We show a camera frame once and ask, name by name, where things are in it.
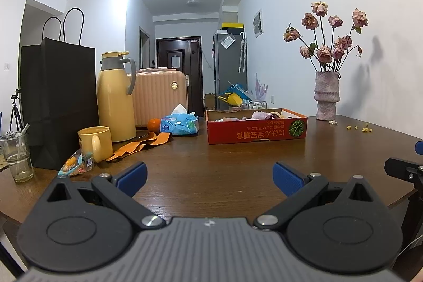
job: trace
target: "gray ribbed surface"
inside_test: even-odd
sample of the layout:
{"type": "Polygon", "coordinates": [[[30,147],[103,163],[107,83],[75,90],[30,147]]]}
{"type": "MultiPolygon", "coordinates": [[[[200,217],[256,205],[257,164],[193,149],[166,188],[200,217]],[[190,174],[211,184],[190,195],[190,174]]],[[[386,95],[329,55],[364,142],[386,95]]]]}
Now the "gray ribbed surface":
{"type": "Polygon", "coordinates": [[[142,232],[121,259],[95,272],[53,276],[31,269],[19,282],[399,282],[389,271],[344,277],[317,271],[295,258],[275,232],[245,219],[174,218],[142,232]]]}

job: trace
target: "pink suitcase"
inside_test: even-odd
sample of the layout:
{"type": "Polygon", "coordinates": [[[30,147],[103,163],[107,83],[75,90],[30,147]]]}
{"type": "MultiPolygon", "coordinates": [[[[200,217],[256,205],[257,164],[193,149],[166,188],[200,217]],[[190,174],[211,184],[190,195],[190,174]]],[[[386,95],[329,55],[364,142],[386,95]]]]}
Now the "pink suitcase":
{"type": "Polygon", "coordinates": [[[137,71],[133,94],[135,125],[146,127],[150,119],[168,116],[180,103],[188,109],[185,75],[162,67],[137,71]]]}

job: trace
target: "dark brown door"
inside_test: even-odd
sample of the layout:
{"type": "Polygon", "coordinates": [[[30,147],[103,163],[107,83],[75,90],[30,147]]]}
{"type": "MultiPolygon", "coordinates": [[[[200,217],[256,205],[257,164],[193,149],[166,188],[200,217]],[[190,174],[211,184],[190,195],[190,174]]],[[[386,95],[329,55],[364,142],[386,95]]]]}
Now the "dark brown door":
{"type": "Polygon", "coordinates": [[[158,39],[157,67],[174,68],[188,78],[188,112],[204,116],[201,37],[158,39]]]}

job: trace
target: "dried rose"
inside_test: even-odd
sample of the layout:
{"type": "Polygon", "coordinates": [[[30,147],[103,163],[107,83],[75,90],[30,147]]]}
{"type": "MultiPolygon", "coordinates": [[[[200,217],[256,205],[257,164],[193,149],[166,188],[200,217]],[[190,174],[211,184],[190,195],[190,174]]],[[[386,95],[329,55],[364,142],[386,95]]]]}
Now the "dried rose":
{"type": "Polygon", "coordinates": [[[317,51],[317,58],[320,62],[331,62],[332,53],[328,46],[321,45],[320,49],[317,51]]]}
{"type": "Polygon", "coordinates": [[[327,4],[323,2],[312,3],[311,7],[313,8],[313,12],[318,16],[326,16],[327,15],[327,4]]]}
{"type": "Polygon", "coordinates": [[[339,60],[340,58],[342,58],[342,56],[344,54],[345,54],[345,51],[342,50],[342,49],[340,49],[340,48],[338,48],[338,47],[335,47],[335,49],[332,52],[333,59],[335,59],[335,60],[339,60]]]}
{"type": "Polygon", "coordinates": [[[327,20],[329,21],[330,26],[331,26],[333,29],[335,29],[335,28],[338,28],[338,27],[342,26],[342,23],[343,23],[342,19],[340,19],[340,18],[339,18],[339,17],[337,17],[336,15],[335,15],[335,16],[331,16],[331,17],[329,17],[327,20]]]}
{"type": "Polygon", "coordinates": [[[352,13],[352,21],[354,22],[354,25],[358,28],[369,24],[369,20],[366,17],[366,13],[358,10],[357,8],[352,13]]]}
{"type": "Polygon", "coordinates": [[[298,30],[294,29],[294,28],[286,28],[286,32],[285,34],[283,34],[283,39],[286,42],[290,42],[290,41],[294,41],[296,39],[299,39],[301,37],[300,33],[298,30]]]}
{"type": "Polygon", "coordinates": [[[304,15],[304,18],[302,19],[301,24],[306,29],[311,29],[311,30],[316,29],[319,26],[319,23],[317,22],[316,17],[314,17],[309,12],[304,15]]]}
{"type": "Polygon", "coordinates": [[[348,50],[349,47],[352,46],[351,37],[348,35],[342,36],[341,38],[338,37],[335,42],[335,47],[340,48],[342,50],[348,50]]]}
{"type": "Polygon", "coordinates": [[[310,49],[308,49],[308,47],[301,46],[300,47],[300,54],[302,55],[303,58],[310,59],[310,49]]]}

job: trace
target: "straw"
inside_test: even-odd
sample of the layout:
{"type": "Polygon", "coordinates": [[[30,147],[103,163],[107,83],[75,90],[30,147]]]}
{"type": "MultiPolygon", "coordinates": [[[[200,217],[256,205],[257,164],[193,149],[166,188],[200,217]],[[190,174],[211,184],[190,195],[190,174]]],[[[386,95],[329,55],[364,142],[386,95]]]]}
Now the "straw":
{"type": "Polygon", "coordinates": [[[21,132],[21,136],[19,137],[19,143],[18,143],[18,159],[21,157],[22,138],[26,134],[26,131],[28,130],[28,128],[29,128],[29,123],[26,124],[26,126],[24,127],[24,129],[21,132]]]}

